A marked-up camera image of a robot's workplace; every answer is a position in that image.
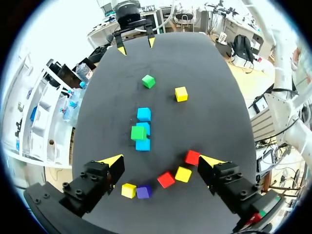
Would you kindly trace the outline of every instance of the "white wall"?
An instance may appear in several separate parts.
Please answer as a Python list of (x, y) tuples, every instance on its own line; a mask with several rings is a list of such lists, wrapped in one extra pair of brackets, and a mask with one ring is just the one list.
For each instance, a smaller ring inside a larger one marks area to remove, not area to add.
[(73, 68), (92, 53), (87, 34), (102, 18), (96, 0), (48, 1), (28, 22), (17, 47), (30, 51), (34, 67), (52, 58)]

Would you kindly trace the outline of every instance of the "blue cube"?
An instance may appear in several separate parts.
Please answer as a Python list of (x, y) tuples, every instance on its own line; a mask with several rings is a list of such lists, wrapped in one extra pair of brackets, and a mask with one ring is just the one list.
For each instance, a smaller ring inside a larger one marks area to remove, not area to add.
[(136, 150), (137, 151), (150, 151), (151, 150), (151, 140), (136, 140)]
[(148, 122), (141, 122), (141, 123), (137, 123), (136, 125), (137, 125), (137, 126), (142, 126), (142, 127), (144, 127), (144, 128), (146, 129), (147, 135), (148, 135), (148, 136), (151, 135), (151, 127), (150, 127), (150, 125), (149, 125)]
[(137, 119), (140, 121), (151, 121), (152, 113), (150, 108), (143, 107), (137, 110)]
[(152, 196), (152, 187), (150, 185), (138, 186), (136, 188), (138, 199), (146, 199)]

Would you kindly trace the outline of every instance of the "red cube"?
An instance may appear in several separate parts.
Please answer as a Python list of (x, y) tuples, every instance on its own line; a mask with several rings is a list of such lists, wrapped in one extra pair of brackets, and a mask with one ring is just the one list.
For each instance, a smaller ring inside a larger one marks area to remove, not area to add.
[(164, 189), (168, 188), (170, 185), (175, 183), (175, 179), (170, 174), (170, 172), (166, 172), (166, 173), (162, 174), (160, 177), (157, 178), (157, 180)]
[(199, 161), (199, 156), (200, 156), (200, 153), (195, 152), (193, 150), (189, 150), (187, 155), (186, 155), (185, 162), (188, 164), (192, 164), (192, 165), (197, 166), (198, 161)]

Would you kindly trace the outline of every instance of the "computer monitor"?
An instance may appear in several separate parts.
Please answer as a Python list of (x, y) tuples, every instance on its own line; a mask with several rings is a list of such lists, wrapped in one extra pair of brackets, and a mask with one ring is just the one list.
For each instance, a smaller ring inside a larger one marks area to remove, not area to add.
[(112, 8), (112, 4), (108, 3), (104, 6), (101, 7), (105, 13), (105, 16), (109, 16), (111, 13), (113, 13), (113, 8)]

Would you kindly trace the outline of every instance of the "purple cube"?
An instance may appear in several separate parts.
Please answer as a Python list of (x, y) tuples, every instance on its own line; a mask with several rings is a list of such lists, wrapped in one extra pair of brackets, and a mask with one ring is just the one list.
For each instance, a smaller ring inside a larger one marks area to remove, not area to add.
[(139, 199), (146, 199), (152, 196), (152, 187), (150, 185), (139, 186), (136, 188), (136, 195)]

